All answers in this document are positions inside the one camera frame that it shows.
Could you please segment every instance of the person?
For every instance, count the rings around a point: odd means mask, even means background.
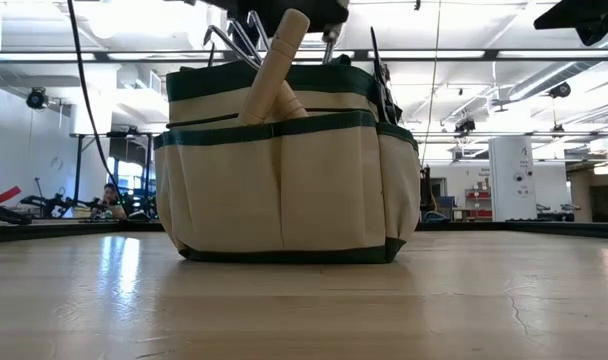
[[[111,215],[114,219],[126,219],[126,212],[124,208],[118,203],[117,197],[117,188],[113,184],[104,185],[104,196],[102,200],[97,202],[100,205],[104,205],[108,207],[108,211],[111,212]],[[97,215],[100,215],[101,210],[93,209],[91,212],[91,218],[95,218]]]
[[[185,3],[195,5],[198,0],[184,0]],[[227,11],[229,18],[240,21],[250,40],[257,44],[259,33],[255,28],[249,28],[246,17],[249,11],[255,10],[262,20],[262,25],[268,37],[273,37],[282,16],[286,10],[293,8],[301,11],[311,21],[308,32],[322,32],[327,25],[343,24],[348,19],[348,9],[340,5],[337,0],[202,0]],[[233,34],[233,41],[242,47],[243,42],[237,33]]]

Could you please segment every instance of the green trim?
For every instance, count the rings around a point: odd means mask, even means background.
[[[185,70],[166,76],[168,101],[180,101],[247,88],[255,70],[236,61],[220,66]],[[375,79],[364,70],[346,65],[293,65],[286,80],[295,91],[350,92],[379,103]]]
[[[386,238],[384,245],[329,251],[268,251],[255,253],[223,253],[191,248],[180,255],[192,261],[241,262],[274,264],[387,264],[391,263],[406,241]]]
[[[366,109],[362,108],[306,108],[308,112],[330,112],[330,113],[345,113],[345,112],[353,112],[353,111],[366,111]],[[228,114],[222,116],[216,116],[212,118],[200,119],[200,120],[189,120],[182,121],[174,124],[167,124],[167,129],[178,128],[182,126],[190,126],[190,125],[199,125],[199,124],[208,124],[218,121],[231,120],[239,116],[239,113]]]
[[[240,126],[201,131],[171,130],[155,137],[154,145],[155,150],[170,145],[222,145],[360,126],[375,127],[375,116],[370,111],[361,110],[333,115],[311,116],[257,126]]]
[[[413,133],[411,133],[410,131],[397,125],[383,122],[377,123],[375,127],[377,129],[378,134],[393,136],[402,141],[406,141],[407,143],[410,143],[413,146],[413,149],[415,149],[415,151],[419,151],[417,141],[413,137]]]

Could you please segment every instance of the wooden table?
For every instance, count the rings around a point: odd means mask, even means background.
[[[417,233],[369,266],[191,263],[162,233],[4,243],[14,359],[608,359],[608,240]]]

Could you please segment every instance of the ceiling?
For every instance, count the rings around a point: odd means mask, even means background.
[[[555,3],[557,1],[443,0],[440,3],[423,0],[420,11],[414,11],[415,1],[353,0],[338,47],[370,50],[369,29],[373,26],[381,50],[436,46],[440,49],[584,49],[572,29],[534,30],[533,21]],[[76,12],[85,51],[203,50],[200,42],[206,27],[225,23],[219,9],[205,4],[191,7],[181,1],[77,1]],[[64,1],[0,1],[0,24],[1,51],[73,50]],[[310,34],[307,45],[321,47],[320,40],[321,34]],[[608,36],[597,46],[607,42]],[[564,124],[566,131],[608,131],[608,62],[595,62],[588,70],[569,77],[571,95],[555,100],[554,106],[550,97],[541,94],[502,106],[508,109],[506,112],[496,112],[500,108],[491,104],[494,99],[510,99],[511,90],[524,85],[525,81],[541,81],[569,64],[562,61],[395,61],[388,66],[393,95],[404,110],[404,126],[420,140],[434,143],[429,145],[427,159],[442,159],[449,158],[449,149],[462,141],[432,135],[425,138],[424,133],[454,131],[455,123],[465,115],[476,121],[477,131],[484,132],[550,131],[554,119]],[[136,68],[146,84],[151,71],[159,75],[163,94],[165,75],[177,71],[181,65],[136,64]],[[368,62],[354,65],[372,71]],[[74,64],[3,64],[0,75],[6,85],[19,89],[35,86],[36,79],[50,78],[47,83],[51,86],[47,89],[51,95],[73,103],[80,100]],[[135,124],[142,129],[163,128],[167,116],[164,101],[162,95],[150,89],[120,88],[115,97],[113,122]],[[558,156],[564,149],[588,148],[583,143],[594,139],[576,137],[554,141],[551,137],[541,137],[536,140],[553,142],[538,145],[542,146],[539,150],[542,156],[549,157]],[[487,138],[471,138],[468,142],[473,140],[475,142],[467,146],[485,149]]]

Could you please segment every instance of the garden tool bag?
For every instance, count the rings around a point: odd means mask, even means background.
[[[379,121],[376,80],[347,65],[294,65],[308,117],[237,119],[256,72],[242,62],[167,76],[155,138],[157,209],[196,261],[387,263],[420,216],[412,134]]]

